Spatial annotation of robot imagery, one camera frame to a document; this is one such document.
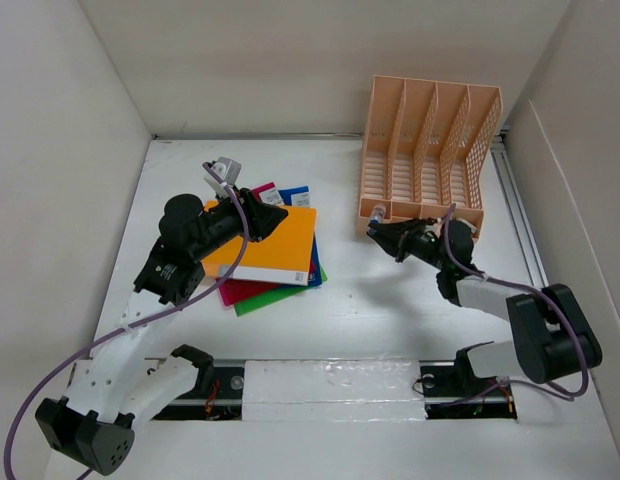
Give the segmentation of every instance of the white wall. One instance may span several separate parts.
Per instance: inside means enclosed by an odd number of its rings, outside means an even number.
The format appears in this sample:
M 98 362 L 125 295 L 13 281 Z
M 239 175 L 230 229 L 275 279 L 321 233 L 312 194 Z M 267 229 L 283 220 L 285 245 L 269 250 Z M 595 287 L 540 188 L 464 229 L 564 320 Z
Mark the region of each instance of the white wall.
M 80 0 L 152 133 L 362 132 L 372 76 L 499 85 L 569 0 Z
M 20 402 L 94 331 L 148 142 L 76 0 L 0 0 L 0 478 Z M 30 412 L 18 478 L 48 454 Z
M 620 449 L 620 0 L 576 2 L 507 149 L 548 277 L 603 347 L 594 370 Z

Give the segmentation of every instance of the white table surface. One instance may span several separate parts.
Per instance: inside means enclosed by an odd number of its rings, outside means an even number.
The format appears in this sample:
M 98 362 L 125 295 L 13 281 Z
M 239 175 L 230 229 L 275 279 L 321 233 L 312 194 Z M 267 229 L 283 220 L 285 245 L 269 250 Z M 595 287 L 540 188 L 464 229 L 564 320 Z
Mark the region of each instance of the white table surface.
M 443 301 L 434 268 L 412 258 L 396 264 L 355 233 L 360 149 L 359 140 L 152 142 L 96 336 L 115 327 L 159 235 L 165 202 L 185 192 L 204 202 L 212 199 L 201 164 L 226 156 L 243 164 L 239 186 L 270 181 L 279 188 L 309 186 L 328 281 L 243 317 L 226 309 L 215 292 L 179 315 L 152 347 L 151 357 L 166 357 L 190 343 L 219 359 L 438 359 L 454 358 L 463 346 L 508 339 L 505 322 Z M 493 276 L 529 281 L 490 159 L 481 187 L 487 214 L 476 265 Z
M 243 317 L 225 309 L 215 292 L 180 314 L 151 357 L 165 357 L 188 343 L 218 359 L 400 357 L 413 359 L 410 368 L 416 369 L 415 359 L 450 359 L 461 347 L 510 338 L 506 322 L 443 301 L 434 269 L 415 259 L 395 264 L 355 234 L 360 147 L 354 139 L 152 142 L 96 336 L 114 328 L 158 236 L 165 202 L 184 192 L 212 198 L 201 164 L 226 156 L 243 164 L 240 186 L 274 181 L 280 188 L 310 187 L 318 210 L 319 256 L 329 280 Z M 475 263 L 492 276 L 529 282 L 490 156 L 481 188 L 486 218 Z M 299 368 L 298 362 L 290 364 Z M 620 460 L 593 387 L 565 403 L 515 386 L 516 422 L 423 421 L 422 404 L 407 414 L 406 404 L 398 402 L 395 410 L 387 405 L 392 421 L 366 421 L 365 414 L 349 421 L 354 417 L 348 405 L 338 405 L 345 408 L 338 418 L 334 399 L 319 393 L 306 399 L 313 402 L 300 414 L 306 421 L 295 421 L 303 395 L 290 398 L 290 391 L 312 392 L 307 382 L 314 380 L 281 370 L 285 380 L 278 382 L 260 373 L 269 370 L 257 368 L 260 362 L 251 365 L 244 397 L 270 382 L 267 395 L 250 405 L 255 421 L 151 422 L 110 478 L 620 479 Z M 561 383 L 576 388 L 578 381 L 572 376 Z M 382 391 L 365 395 L 383 398 Z M 322 408 L 330 414 L 317 415 Z M 76 478 L 81 472 L 53 453 L 46 478 Z

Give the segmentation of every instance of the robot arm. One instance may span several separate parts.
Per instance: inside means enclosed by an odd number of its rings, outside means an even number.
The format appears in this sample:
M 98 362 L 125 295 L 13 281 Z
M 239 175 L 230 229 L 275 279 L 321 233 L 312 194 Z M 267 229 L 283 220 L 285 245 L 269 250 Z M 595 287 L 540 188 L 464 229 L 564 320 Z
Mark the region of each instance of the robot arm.
M 212 170 L 230 186 L 240 165 L 220 158 Z M 135 431 L 176 397 L 193 389 L 205 391 L 212 378 L 212 356 L 183 345 L 157 371 L 143 376 L 148 347 L 176 318 L 174 307 L 188 301 L 203 279 L 201 260 L 243 234 L 237 208 L 222 186 L 206 181 L 218 194 L 217 206 L 204 211 L 201 200 L 189 194 L 170 199 L 159 222 L 160 237 L 134 281 L 119 325 L 127 331 L 106 343 L 90 369 L 73 382 L 60 400 L 46 398 L 35 417 L 50 446 L 102 475 L 114 472 L 127 457 Z M 268 237 L 288 215 L 265 205 L 248 189 L 237 192 L 248 221 L 251 242 Z M 137 329 L 137 320 L 172 313 Z
M 554 312 L 532 293 L 469 276 L 448 256 L 443 228 L 435 219 L 390 224 L 371 222 L 368 236 L 397 262 L 413 255 L 437 268 L 439 291 L 453 304 L 481 310 L 510 323 L 512 341 L 457 352 L 457 359 L 464 358 L 469 363 L 469 374 L 479 378 L 524 375 L 541 384 L 580 371 L 574 345 Z M 472 264 L 473 227 L 463 220 L 451 220 L 448 228 L 452 254 L 463 266 L 476 271 Z M 598 366 L 602 360 L 601 347 L 572 291 L 556 284 L 542 292 L 565 314 L 588 368 Z

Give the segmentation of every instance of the orange notebook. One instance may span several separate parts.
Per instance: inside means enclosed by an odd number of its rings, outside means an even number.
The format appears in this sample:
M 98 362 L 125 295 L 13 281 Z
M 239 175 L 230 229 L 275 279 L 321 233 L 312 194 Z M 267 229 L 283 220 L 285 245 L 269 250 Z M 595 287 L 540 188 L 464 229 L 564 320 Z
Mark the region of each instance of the orange notebook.
M 206 209 L 216 205 L 208 202 Z M 259 243 L 249 243 L 241 263 L 232 274 L 238 280 L 308 285 L 308 270 L 317 211 L 308 207 L 281 207 L 288 217 Z M 206 276 L 220 277 L 237 258 L 242 237 L 226 243 L 203 259 Z

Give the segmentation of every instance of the stack of notebooks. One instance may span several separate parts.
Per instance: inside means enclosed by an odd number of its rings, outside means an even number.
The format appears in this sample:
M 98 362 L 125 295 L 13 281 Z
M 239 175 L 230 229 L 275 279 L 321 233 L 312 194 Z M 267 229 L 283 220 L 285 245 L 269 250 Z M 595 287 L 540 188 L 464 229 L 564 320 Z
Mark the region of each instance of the stack of notebooks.
M 314 235 L 317 212 L 308 187 L 277 190 L 274 183 L 253 189 L 264 203 L 288 210 L 288 217 L 259 243 L 250 243 L 232 278 L 221 285 L 221 299 L 246 315 L 327 281 Z M 213 206 L 209 202 L 206 208 Z M 203 260 L 206 275 L 221 276 L 234 263 L 242 238 L 235 238 Z

